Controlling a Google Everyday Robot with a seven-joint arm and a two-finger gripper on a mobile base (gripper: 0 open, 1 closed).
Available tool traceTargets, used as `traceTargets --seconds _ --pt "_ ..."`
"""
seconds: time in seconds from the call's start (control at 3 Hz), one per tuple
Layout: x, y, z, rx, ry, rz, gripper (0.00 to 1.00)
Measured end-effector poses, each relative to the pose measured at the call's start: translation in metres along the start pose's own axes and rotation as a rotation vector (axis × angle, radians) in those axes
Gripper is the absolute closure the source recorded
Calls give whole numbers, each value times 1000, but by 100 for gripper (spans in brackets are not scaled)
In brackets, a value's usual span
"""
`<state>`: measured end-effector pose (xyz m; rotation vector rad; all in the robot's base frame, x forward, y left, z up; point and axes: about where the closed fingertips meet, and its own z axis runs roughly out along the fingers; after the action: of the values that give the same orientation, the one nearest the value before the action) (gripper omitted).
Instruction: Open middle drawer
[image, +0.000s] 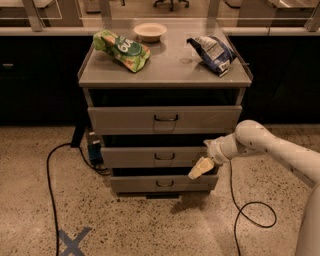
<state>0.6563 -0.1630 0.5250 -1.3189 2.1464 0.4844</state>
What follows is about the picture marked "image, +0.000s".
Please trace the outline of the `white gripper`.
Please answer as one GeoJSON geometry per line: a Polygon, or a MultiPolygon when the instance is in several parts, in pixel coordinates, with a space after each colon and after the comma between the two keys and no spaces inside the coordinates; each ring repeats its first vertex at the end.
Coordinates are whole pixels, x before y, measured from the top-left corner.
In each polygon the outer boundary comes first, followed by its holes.
{"type": "Polygon", "coordinates": [[[196,179],[214,168],[215,164],[223,165],[233,158],[234,139],[231,136],[221,136],[217,139],[205,140],[207,157],[201,157],[188,174],[190,179],[196,179]]]}

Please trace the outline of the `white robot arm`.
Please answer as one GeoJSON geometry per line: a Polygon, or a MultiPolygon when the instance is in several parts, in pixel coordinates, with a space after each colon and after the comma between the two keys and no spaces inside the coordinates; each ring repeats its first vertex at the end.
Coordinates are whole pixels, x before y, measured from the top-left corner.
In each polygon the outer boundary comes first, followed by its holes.
{"type": "Polygon", "coordinates": [[[189,172],[190,179],[223,165],[235,157],[266,153],[312,187],[303,213],[295,256],[320,256],[320,154],[276,137],[253,120],[240,122],[227,136],[204,141],[205,157],[189,172]]]}

